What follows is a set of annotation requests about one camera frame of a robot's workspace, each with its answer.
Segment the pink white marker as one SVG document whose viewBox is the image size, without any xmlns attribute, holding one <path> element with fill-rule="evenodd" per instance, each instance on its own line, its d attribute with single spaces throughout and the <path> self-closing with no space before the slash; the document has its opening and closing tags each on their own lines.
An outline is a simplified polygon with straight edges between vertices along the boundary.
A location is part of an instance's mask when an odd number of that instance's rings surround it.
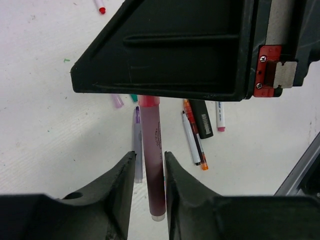
<svg viewBox="0 0 320 240">
<path fill-rule="evenodd" d="M 216 126 L 217 126 L 217 130 L 219 132 L 224 132 L 225 129 L 226 129 L 224 105 L 220 101 L 217 101 L 215 103 L 215 105 L 216 105 Z"/>
</svg>

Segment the black white marker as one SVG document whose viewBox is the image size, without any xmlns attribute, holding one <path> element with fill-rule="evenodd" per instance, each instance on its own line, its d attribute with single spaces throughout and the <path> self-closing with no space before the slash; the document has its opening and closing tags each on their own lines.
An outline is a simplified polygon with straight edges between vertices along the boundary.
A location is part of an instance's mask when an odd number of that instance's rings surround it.
<svg viewBox="0 0 320 240">
<path fill-rule="evenodd" d="M 190 124 L 188 117 L 186 115 L 186 112 L 184 110 L 182 111 L 182 122 L 183 122 L 184 130 L 186 133 L 187 141 L 189 144 L 189 148 L 191 151 L 193 163 L 196 166 L 199 166 L 201 164 L 201 159 L 200 159 L 200 156 L 198 153 L 198 148 L 197 148 L 196 141 L 195 141 L 195 138 L 193 135 L 191 124 Z"/>
</svg>

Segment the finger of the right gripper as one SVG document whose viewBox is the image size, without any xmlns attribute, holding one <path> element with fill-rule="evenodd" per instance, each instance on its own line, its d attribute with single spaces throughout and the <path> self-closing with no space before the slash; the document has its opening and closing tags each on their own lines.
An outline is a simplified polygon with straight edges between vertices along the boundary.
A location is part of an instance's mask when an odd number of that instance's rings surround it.
<svg viewBox="0 0 320 240">
<path fill-rule="evenodd" d="M 241 101 L 250 0 L 127 0 L 71 68 L 76 93 Z"/>
</svg>

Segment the teal marker cap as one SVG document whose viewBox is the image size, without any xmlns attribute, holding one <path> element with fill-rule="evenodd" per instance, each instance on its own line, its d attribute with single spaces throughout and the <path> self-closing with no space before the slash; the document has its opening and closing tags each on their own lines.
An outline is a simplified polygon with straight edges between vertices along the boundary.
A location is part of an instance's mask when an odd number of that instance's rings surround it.
<svg viewBox="0 0 320 240">
<path fill-rule="evenodd" d="M 131 100 L 133 103 L 137 103 L 138 102 L 138 96 L 136 94 L 130 94 Z"/>
</svg>

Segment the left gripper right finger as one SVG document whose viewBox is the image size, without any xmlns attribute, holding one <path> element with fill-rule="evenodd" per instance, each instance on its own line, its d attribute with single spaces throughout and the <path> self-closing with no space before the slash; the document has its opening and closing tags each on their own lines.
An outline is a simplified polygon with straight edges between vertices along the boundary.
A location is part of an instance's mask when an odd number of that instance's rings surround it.
<svg viewBox="0 0 320 240">
<path fill-rule="evenodd" d="M 221 196 L 189 174 L 167 151 L 171 240 L 317 240 L 320 202 L 307 196 Z"/>
</svg>

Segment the orange clear pen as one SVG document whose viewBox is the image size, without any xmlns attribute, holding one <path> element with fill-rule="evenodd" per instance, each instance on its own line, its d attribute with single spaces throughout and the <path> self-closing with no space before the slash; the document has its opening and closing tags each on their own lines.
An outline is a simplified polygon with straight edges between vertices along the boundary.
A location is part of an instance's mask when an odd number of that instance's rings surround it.
<svg viewBox="0 0 320 240">
<path fill-rule="evenodd" d="M 196 148 L 197 148 L 197 152 L 200 158 L 200 165 L 203 171 L 206 171 L 209 169 L 208 164 L 207 164 L 207 160 L 206 160 L 206 156 L 202 147 L 202 144 L 200 142 L 200 136 L 199 136 L 199 131 L 195 122 L 195 118 L 191 109 L 191 105 L 189 100 L 184 99 L 183 100 L 183 107 L 184 107 L 184 111 L 186 113 L 186 116 L 189 120 L 191 129 L 192 129 L 192 133 L 194 136 L 194 140 L 195 140 L 195 144 L 196 144 Z"/>
</svg>

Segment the clear purple pen cap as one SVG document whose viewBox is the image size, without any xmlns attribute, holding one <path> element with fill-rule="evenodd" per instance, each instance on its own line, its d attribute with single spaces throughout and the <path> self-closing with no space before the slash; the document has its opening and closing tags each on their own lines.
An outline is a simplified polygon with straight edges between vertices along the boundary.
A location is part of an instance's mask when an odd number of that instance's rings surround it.
<svg viewBox="0 0 320 240">
<path fill-rule="evenodd" d="M 119 94 L 111 94 L 111 98 L 116 109 L 120 109 L 124 105 Z"/>
</svg>

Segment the pink clear pen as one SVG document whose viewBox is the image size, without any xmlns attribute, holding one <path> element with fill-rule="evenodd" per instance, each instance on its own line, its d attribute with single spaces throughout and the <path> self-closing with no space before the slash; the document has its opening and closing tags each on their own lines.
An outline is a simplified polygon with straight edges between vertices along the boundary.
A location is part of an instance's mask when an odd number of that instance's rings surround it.
<svg viewBox="0 0 320 240">
<path fill-rule="evenodd" d="M 138 105 L 142 127 L 149 211 L 152 220 L 160 222 L 164 220 L 166 213 L 160 98 L 139 95 Z"/>
</svg>

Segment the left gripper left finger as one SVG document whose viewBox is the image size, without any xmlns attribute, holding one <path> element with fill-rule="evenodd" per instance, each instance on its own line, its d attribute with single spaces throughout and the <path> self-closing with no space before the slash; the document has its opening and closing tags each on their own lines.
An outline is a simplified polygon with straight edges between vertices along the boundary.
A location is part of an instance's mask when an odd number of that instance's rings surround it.
<svg viewBox="0 0 320 240">
<path fill-rule="evenodd" d="M 0 197 L 2 240 L 126 240 L 136 155 L 64 198 L 44 193 Z"/>
</svg>

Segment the red white marker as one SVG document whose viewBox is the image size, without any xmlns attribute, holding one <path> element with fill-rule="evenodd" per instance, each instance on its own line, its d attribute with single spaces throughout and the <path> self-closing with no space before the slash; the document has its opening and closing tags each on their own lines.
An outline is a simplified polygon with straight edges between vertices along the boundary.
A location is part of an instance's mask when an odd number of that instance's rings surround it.
<svg viewBox="0 0 320 240">
<path fill-rule="evenodd" d="M 97 7 L 98 12 L 104 15 L 106 13 L 106 7 L 103 3 L 103 0 L 94 0 L 94 3 Z"/>
</svg>

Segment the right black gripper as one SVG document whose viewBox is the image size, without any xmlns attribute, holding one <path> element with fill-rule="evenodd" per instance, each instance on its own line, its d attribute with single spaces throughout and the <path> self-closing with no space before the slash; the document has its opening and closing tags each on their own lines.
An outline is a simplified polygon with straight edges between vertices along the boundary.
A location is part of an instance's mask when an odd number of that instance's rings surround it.
<svg viewBox="0 0 320 240">
<path fill-rule="evenodd" d="M 276 98 L 300 87 L 320 60 L 318 0 L 256 0 L 246 98 Z"/>
</svg>

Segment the green black highlighter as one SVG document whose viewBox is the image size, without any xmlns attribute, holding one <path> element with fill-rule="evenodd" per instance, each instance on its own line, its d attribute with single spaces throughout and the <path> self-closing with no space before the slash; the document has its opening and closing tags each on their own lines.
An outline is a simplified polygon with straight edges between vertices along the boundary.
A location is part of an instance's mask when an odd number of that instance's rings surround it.
<svg viewBox="0 0 320 240">
<path fill-rule="evenodd" d="M 200 138 L 211 138 L 214 133 L 205 101 L 194 99 L 189 99 L 188 101 L 195 119 Z"/>
</svg>

